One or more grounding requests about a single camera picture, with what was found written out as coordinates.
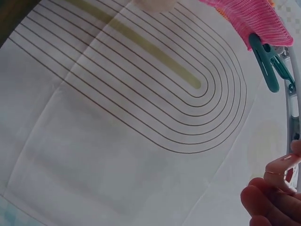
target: light blue patch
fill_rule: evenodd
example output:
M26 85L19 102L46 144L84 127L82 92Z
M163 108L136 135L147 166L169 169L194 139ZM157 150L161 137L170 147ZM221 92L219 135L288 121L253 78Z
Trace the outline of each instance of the light blue patch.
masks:
M44 226L0 196L0 226Z

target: pink plastic clip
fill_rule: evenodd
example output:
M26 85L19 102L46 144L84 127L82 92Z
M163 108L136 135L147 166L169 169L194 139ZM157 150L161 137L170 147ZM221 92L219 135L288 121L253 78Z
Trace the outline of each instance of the pink plastic clip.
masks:
M297 190L290 185L290 182L295 173L294 166L300 162L301 156L297 154L288 154L270 162L265 168L265 181L287 194L296 193Z

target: pink knit fabric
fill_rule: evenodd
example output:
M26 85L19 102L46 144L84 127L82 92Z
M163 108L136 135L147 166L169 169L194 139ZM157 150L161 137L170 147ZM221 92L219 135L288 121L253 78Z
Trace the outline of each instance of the pink knit fabric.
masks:
M290 36L274 8L267 0L200 0L209 6L220 8L251 50L249 35L256 33L262 43L273 46L291 46Z

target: finger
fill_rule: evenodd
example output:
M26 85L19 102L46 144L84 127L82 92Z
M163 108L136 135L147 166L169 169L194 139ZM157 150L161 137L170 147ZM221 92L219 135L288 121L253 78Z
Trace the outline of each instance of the finger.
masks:
M294 197L295 199L298 199L298 200L301 201L301 194L300 194L300 193L299 193L299 194L295 194L293 197Z
M252 217L264 216L273 226L300 226L275 207L255 186L243 190L241 202Z
M268 185L262 178L253 179L249 184L257 187L281 212L301 223L301 201L298 199L301 198L300 194L294 197L284 194Z
M291 149L295 154L301 155L301 140L293 140L291 143Z
M254 216L250 220L250 226L272 226L268 219L263 216Z

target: yellow-green stripe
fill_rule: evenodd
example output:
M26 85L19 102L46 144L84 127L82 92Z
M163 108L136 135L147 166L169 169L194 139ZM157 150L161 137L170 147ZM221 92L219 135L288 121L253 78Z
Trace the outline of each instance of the yellow-green stripe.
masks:
M191 74L187 69L173 60L169 55L160 50L157 46L146 40L144 37L136 33L131 28L127 27L119 20L105 13L101 9L93 6L92 4L84 0L65 0L72 5L82 9L83 11L89 13L95 18L101 20L105 24L111 26L119 33L123 34L125 37L136 43L138 46L143 48L145 51L153 55L156 59L162 62L165 66L170 68L173 72L178 74L182 79L187 81L195 89L201 87L201 82L193 74Z

